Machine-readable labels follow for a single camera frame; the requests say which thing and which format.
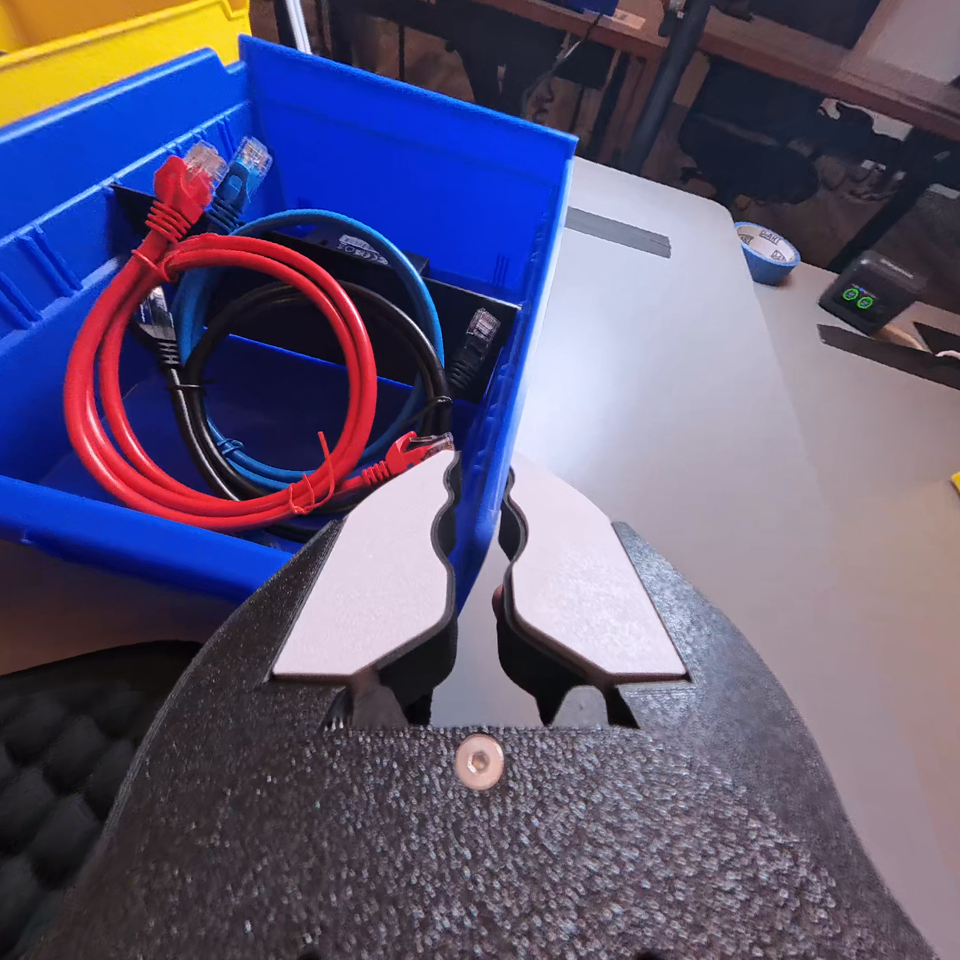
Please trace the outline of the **wooden office desk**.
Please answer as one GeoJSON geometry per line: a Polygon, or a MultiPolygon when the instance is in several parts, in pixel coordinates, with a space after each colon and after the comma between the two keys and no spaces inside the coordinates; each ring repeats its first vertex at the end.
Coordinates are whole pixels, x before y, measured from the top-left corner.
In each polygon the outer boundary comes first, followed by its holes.
{"type": "MultiPolygon", "coordinates": [[[[587,13],[547,2],[477,3],[578,36],[593,22],[587,13]]],[[[659,3],[647,7],[653,12],[630,14],[633,20],[626,13],[601,16],[591,39],[658,65],[667,39],[658,33],[659,3]]],[[[959,93],[945,82],[865,58],[762,17],[744,21],[716,10],[709,13],[698,49],[958,142],[959,93]]]]}

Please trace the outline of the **black network switch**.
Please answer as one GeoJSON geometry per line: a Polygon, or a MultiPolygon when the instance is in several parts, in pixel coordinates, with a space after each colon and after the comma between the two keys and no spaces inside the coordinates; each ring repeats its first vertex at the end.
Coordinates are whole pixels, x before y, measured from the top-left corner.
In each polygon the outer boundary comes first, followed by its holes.
{"type": "MultiPolygon", "coordinates": [[[[113,182],[110,185],[117,208],[133,234],[145,238],[146,216],[152,197],[130,187],[113,182]]],[[[350,282],[372,290],[413,316],[411,295],[385,257],[375,252],[359,236],[343,227],[313,226],[274,230],[266,239],[288,247],[318,263],[338,282],[350,282]]],[[[411,256],[414,266],[425,268],[422,273],[426,288],[438,312],[443,339],[445,365],[450,366],[460,354],[467,339],[467,329],[474,315],[486,310],[498,321],[486,358],[469,384],[458,394],[459,400],[479,404],[484,399],[494,377],[498,361],[508,346],[514,322],[520,307],[517,304],[476,293],[460,283],[432,278],[429,262],[418,254],[411,256]]],[[[305,308],[289,308],[277,320],[255,319],[247,327],[250,339],[294,353],[305,354],[324,361],[340,357],[339,346],[330,332],[311,325],[305,308]]],[[[416,371],[415,362],[402,350],[397,337],[380,328],[373,330],[371,342],[376,351],[386,349],[387,358],[377,362],[381,377],[411,385],[416,371]]]]}

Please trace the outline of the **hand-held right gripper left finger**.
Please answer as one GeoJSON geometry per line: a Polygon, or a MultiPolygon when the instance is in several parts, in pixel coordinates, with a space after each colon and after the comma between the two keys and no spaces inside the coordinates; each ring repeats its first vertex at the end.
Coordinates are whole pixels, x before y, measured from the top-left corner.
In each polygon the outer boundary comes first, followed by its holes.
{"type": "Polygon", "coordinates": [[[450,622],[454,578],[441,526],[458,467],[458,453],[440,450],[345,518],[279,649],[274,678],[352,681],[450,622]]]}

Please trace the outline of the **yellow plastic bin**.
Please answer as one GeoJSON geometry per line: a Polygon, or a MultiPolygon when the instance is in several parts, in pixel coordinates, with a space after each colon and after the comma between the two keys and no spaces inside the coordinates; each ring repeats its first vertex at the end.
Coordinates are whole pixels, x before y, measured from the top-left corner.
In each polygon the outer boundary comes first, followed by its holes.
{"type": "Polygon", "coordinates": [[[246,1],[3,1],[1,125],[250,33],[246,1]]]}

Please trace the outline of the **black foam mat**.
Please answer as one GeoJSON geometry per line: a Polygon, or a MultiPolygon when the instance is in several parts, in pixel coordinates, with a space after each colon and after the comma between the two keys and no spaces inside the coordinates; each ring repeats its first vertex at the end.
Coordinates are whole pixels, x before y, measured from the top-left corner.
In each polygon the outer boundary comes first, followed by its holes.
{"type": "Polygon", "coordinates": [[[1,678],[1,957],[22,958],[89,861],[157,713],[201,644],[161,640],[1,678]]]}

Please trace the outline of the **blue plastic bin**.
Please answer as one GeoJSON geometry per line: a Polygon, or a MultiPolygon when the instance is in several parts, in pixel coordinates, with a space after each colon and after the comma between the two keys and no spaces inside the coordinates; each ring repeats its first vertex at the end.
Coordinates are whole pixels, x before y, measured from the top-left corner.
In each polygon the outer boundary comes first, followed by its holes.
{"type": "Polygon", "coordinates": [[[243,602],[288,549],[110,498],[67,437],[63,382],[90,308],[138,241],[113,185],[246,136],[273,162],[253,216],[332,210],[429,260],[431,281],[518,308],[478,401],[454,408],[462,609],[497,528],[573,175],[567,134],[253,38],[198,51],[2,127],[2,542],[243,602]]]}

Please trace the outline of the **black office chair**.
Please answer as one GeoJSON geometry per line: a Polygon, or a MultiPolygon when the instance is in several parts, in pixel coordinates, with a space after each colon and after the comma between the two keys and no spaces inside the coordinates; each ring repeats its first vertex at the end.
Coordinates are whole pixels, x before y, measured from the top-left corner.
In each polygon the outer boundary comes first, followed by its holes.
{"type": "Polygon", "coordinates": [[[702,182],[728,207],[743,196],[796,206],[817,192],[820,153],[798,149],[820,114],[824,96],[722,57],[709,64],[682,121],[678,149],[690,160],[679,182],[702,182]]]}

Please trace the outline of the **grey tape strip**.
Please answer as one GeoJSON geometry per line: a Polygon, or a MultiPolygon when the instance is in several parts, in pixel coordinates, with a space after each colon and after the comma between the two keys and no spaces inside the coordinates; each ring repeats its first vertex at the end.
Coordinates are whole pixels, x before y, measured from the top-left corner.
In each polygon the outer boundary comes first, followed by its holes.
{"type": "Polygon", "coordinates": [[[567,208],[564,227],[577,234],[601,239],[655,257],[669,259],[672,255],[671,241],[665,234],[577,207],[567,208]]]}

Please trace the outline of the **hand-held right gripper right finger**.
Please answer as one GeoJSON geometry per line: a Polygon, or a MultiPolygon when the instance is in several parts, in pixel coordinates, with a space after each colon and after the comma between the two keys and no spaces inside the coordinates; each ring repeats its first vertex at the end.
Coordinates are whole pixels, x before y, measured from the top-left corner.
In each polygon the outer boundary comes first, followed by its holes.
{"type": "Polygon", "coordinates": [[[520,454],[503,496],[499,545],[509,562],[505,617],[538,653],[591,685],[687,678],[613,522],[520,454]]]}

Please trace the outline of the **black tape strip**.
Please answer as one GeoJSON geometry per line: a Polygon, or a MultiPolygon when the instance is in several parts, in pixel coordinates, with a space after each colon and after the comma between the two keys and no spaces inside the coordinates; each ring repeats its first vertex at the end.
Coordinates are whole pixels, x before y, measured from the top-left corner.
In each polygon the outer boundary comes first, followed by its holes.
{"type": "Polygon", "coordinates": [[[827,324],[817,325],[823,344],[912,377],[959,390],[959,361],[918,350],[912,346],[883,342],[853,330],[827,324]]]}

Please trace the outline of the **black device with green lights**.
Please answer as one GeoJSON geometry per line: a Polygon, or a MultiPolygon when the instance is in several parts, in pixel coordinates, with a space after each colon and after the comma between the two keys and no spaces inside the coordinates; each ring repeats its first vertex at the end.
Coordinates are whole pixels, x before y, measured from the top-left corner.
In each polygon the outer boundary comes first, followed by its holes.
{"type": "Polygon", "coordinates": [[[867,250],[822,292],[818,305],[860,334],[873,336],[913,305],[927,278],[867,250]]]}

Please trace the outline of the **blue tape roll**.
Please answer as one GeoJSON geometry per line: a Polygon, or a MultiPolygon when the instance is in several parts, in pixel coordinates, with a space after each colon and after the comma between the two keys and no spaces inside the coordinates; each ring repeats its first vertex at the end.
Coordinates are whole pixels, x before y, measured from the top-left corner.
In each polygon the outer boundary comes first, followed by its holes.
{"type": "Polygon", "coordinates": [[[778,286],[802,262],[797,247],[772,228],[755,222],[734,224],[752,280],[778,286]]]}

